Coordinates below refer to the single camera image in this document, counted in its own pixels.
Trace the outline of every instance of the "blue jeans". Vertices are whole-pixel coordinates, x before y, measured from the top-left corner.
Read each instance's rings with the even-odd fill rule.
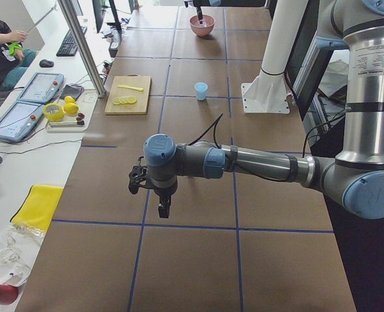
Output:
[[[11,90],[15,87],[21,77],[24,75],[27,68],[30,66],[34,58],[36,57],[36,51],[26,49],[23,50],[24,59],[23,62],[18,64],[16,68],[11,70],[7,76],[5,76],[3,83],[1,83],[0,91]]]

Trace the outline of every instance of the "lemon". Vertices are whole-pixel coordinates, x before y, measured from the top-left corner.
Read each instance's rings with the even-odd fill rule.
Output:
[[[67,103],[65,103],[63,110],[67,114],[72,115],[72,114],[76,114],[78,112],[79,107],[76,105],[76,103],[67,102]]]
[[[64,102],[65,103],[75,103],[75,99],[72,96],[65,96]]]

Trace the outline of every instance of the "small plastic cup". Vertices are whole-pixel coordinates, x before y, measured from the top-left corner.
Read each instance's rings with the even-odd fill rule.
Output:
[[[206,83],[196,83],[195,92],[197,93],[197,100],[204,101],[208,92],[208,85]]]

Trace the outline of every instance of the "yellow cloth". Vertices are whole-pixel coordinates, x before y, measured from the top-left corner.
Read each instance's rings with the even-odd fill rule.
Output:
[[[47,231],[62,195],[62,187],[33,185],[23,205],[10,222]]]

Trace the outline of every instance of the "keyboard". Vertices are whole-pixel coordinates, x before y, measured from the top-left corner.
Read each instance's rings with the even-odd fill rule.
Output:
[[[81,29],[83,34],[87,32],[87,28],[85,26],[82,26]],[[77,51],[77,46],[76,46],[75,38],[69,29],[62,40],[61,47],[59,48],[59,50],[57,50],[56,56],[72,57],[76,54],[76,51]]]

